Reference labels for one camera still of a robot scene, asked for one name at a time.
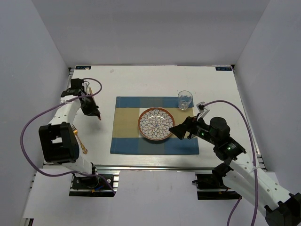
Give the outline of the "gold knife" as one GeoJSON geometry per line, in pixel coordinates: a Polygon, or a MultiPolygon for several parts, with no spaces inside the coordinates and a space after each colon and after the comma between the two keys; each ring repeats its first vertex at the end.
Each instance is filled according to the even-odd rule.
{"type": "MultiPolygon", "coordinates": [[[[92,91],[92,89],[91,89],[91,87],[90,86],[88,86],[89,88],[88,88],[88,90],[89,90],[89,95],[93,95],[93,91],[92,91]]],[[[94,104],[94,115],[99,119],[99,120],[101,120],[101,113],[100,113],[100,111],[99,111],[99,106],[96,104],[96,102],[95,102],[95,99],[94,99],[94,97],[91,97],[92,98],[92,100],[93,100],[93,104],[94,104]]]]}

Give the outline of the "clear drinking glass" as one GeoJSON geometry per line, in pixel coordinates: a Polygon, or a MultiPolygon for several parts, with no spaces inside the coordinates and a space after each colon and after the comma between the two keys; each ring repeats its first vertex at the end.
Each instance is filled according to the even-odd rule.
{"type": "Polygon", "coordinates": [[[193,100],[193,96],[189,91],[187,90],[180,91],[178,93],[178,108],[180,110],[188,109],[192,100],[193,100]]]}

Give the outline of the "floral patterned ceramic bowl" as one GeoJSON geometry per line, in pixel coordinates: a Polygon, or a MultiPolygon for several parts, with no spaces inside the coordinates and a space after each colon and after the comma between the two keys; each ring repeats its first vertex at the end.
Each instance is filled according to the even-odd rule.
{"type": "Polygon", "coordinates": [[[161,141],[169,138],[169,128],[175,125],[172,114],[163,108],[149,108],[138,119],[138,129],[144,138],[161,141]]]}

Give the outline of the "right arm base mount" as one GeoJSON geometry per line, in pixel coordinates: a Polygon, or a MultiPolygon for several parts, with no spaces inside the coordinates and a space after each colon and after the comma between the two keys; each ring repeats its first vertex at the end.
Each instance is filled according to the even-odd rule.
{"type": "Polygon", "coordinates": [[[192,184],[197,188],[198,200],[237,200],[240,197],[213,174],[196,174],[192,184]]]}

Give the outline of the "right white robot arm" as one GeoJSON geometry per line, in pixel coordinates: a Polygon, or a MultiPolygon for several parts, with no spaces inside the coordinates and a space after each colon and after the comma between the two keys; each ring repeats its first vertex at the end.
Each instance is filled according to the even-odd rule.
{"type": "Polygon", "coordinates": [[[202,118],[187,117],[169,129],[180,140],[198,137],[213,144],[215,155],[222,161],[212,170],[216,187],[228,187],[254,205],[269,226],[297,226],[301,222],[301,194],[292,194],[274,181],[253,161],[230,136],[224,118],[214,117],[206,124],[202,118]]]}

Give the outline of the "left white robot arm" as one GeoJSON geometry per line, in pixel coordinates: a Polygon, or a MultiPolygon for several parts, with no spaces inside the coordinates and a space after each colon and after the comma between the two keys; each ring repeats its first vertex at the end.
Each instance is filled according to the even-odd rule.
{"type": "Polygon", "coordinates": [[[101,119],[92,89],[83,79],[72,79],[70,87],[61,94],[61,106],[52,120],[39,128],[44,159],[48,163],[62,165],[73,173],[83,173],[83,182],[90,188],[99,184],[99,176],[93,172],[93,164],[85,159],[87,149],[77,135],[73,124],[79,110],[85,116],[101,119]]]}

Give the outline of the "blue beige placemat cloth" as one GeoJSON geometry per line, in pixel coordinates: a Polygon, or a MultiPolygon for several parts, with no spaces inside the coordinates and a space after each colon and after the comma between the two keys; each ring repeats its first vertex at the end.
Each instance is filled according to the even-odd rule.
{"type": "Polygon", "coordinates": [[[193,116],[178,108],[177,97],[117,97],[111,139],[111,154],[198,155],[198,140],[179,140],[169,129],[193,116]]]}

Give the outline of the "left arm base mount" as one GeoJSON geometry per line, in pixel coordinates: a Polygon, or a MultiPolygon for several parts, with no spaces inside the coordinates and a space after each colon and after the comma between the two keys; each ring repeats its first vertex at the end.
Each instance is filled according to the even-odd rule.
{"type": "Polygon", "coordinates": [[[114,197],[117,191],[119,177],[113,174],[104,174],[103,178],[73,176],[69,196],[71,197],[114,197]]]}

